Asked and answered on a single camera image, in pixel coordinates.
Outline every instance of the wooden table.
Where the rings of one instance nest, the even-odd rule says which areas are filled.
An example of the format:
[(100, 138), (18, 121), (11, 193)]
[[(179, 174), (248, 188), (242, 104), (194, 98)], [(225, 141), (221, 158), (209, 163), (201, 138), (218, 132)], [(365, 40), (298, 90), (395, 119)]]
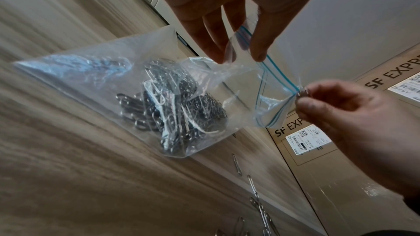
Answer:
[(165, 158), (10, 64), (162, 26), (141, 0), (0, 0), (0, 234), (262, 235), (250, 174), (282, 236), (326, 235), (264, 128)]

